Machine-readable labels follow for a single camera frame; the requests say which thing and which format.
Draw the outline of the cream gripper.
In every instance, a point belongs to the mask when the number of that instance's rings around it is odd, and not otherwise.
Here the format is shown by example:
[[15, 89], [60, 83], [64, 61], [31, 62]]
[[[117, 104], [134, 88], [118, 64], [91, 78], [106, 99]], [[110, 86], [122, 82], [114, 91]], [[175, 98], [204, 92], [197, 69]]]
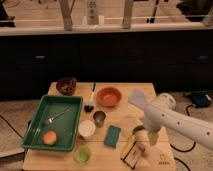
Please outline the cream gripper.
[[150, 146], [154, 146], [159, 138], [159, 134], [157, 132], [150, 132], [146, 129], [136, 132], [134, 136], [136, 145], [142, 153], [146, 150], [145, 142], [148, 142]]

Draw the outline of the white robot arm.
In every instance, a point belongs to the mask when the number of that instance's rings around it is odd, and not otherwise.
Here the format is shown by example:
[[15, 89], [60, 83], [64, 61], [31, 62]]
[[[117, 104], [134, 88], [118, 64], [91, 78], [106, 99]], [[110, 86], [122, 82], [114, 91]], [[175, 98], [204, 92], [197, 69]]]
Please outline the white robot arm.
[[176, 101], [170, 94], [162, 93], [150, 102], [138, 96], [135, 105], [144, 111], [143, 125], [148, 132], [168, 127], [213, 150], [213, 123], [176, 112]]

